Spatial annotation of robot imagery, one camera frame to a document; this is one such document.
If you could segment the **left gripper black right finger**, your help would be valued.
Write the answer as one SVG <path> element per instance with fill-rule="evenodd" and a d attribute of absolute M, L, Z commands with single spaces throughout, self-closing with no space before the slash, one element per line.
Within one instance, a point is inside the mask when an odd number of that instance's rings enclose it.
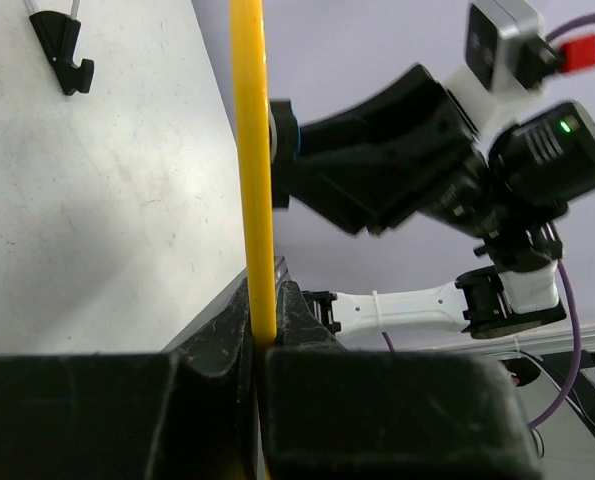
<path fill-rule="evenodd" d="M 538 479 L 517 390 L 494 359 L 344 348 L 293 281 L 265 360 L 262 438 L 275 479 Z"/>

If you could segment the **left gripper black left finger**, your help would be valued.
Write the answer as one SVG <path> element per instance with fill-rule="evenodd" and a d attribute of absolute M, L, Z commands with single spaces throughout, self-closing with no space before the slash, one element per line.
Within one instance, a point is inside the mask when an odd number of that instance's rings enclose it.
<path fill-rule="evenodd" d="M 0 356 L 0 479 L 252 479 L 248 289 L 177 347 Z"/>

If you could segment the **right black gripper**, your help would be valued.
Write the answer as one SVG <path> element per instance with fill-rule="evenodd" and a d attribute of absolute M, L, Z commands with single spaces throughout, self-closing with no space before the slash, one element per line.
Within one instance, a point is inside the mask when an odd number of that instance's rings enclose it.
<path fill-rule="evenodd" d="M 364 102 L 331 117 L 300 126 L 298 159 L 271 164 L 273 194 L 286 208 L 296 200 L 340 230 L 372 235 L 396 228 L 420 213 L 474 238 L 492 232 L 492 174 L 476 148 L 492 121 L 492 97 L 475 75 L 461 67 L 445 91 L 430 72 L 415 64 L 394 83 Z M 447 95 L 458 112 L 462 146 L 447 146 L 436 131 Z M 430 160 L 432 174 L 399 205 L 388 210 L 385 188 L 394 143 L 405 160 Z M 368 148 L 366 155 L 343 150 Z M 322 159 L 304 160 L 325 155 Z"/>

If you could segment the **yellow framed whiteboard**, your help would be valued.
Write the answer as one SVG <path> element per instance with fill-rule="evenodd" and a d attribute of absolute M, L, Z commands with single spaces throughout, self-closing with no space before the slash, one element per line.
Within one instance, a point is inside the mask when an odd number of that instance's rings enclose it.
<path fill-rule="evenodd" d="M 233 103 L 248 275 L 255 383 L 266 438 L 266 355 L 277 338 L 269 103 L 263 3 L 229 3 Z"/>

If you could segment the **blue bone-shaped eraser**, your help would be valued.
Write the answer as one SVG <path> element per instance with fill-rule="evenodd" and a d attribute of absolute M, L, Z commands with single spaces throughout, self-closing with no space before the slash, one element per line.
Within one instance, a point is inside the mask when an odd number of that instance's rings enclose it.
<path fill-rule="evenodd" d="M 268 119 L 271 162 L 294 161 L 301 150 L 301 128 L 291 101 L 271 100 Z"/>

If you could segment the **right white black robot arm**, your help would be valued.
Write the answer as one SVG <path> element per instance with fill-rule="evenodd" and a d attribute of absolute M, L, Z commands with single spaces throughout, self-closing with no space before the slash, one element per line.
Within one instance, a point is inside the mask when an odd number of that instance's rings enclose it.
<path fill-rule="evenodd" d="M 564 320 L 554 221 L 595 190 L 595 122 L 560 102 L 513 123 L 487 154 L 454 89 L 415 65 L 346 111 L 300 124 L 287 100 L 269 104 L 272 202 L 298 200 L 342 231 L 378 236 L 413 214 L 479 241 L 491 265 L 426 290 L 309 292 L 314 316 L 339 340 L 403 329 L 477 340 Z"/>

